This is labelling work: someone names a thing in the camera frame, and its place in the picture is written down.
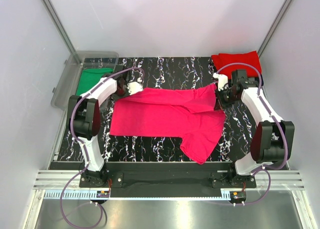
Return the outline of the pink t shirt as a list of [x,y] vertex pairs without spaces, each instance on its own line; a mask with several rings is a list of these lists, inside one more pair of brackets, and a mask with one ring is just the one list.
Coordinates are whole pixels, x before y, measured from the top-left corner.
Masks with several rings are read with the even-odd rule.
[[145,88],[115,102],[112,136],[181,138],[180,149],[202,165],[218,144],[225,113],[215,110],[216,86],[170,90]]

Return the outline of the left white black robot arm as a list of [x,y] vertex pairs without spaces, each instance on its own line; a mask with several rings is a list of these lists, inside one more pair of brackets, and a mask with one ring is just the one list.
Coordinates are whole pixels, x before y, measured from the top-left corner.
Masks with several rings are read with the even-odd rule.
[[66,126],[84,156],[84,169],[79,174],[84,182],[97,187],[103,187],[108,182],[108,172],[98,142],[100,107],[112,95],[119,98],[129,95],[127,77],[127,69],[106,73],[89,90],[81,95],[72,95],[68,100]]

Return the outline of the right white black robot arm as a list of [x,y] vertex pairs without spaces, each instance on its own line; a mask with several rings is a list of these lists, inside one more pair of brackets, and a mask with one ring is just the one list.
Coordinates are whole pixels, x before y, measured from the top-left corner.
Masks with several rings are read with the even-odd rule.
[[233,188],[251,187],[258,171],[285,167],[292,152],[295,126],[275,112],[262,92],[262,81],[248,78],[246,70],[233,71],[231,79],[219,72],[213,77],[217,87],[216,108],[225,109],[240,101],[256,124],[249,153],[233,162],[219,182]]

